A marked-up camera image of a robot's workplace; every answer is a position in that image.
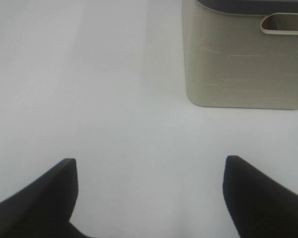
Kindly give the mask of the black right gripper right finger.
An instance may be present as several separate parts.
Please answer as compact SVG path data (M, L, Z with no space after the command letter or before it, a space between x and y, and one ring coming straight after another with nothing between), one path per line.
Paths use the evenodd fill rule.
M298 195L239 156L228 156L223 197L241 238L298 238Z

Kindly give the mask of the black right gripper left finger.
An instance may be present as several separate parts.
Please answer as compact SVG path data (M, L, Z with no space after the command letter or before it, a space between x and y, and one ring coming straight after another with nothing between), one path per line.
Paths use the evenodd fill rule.
M78 197L75 159L63 159L0 202L0 238L84 238L71 222Z

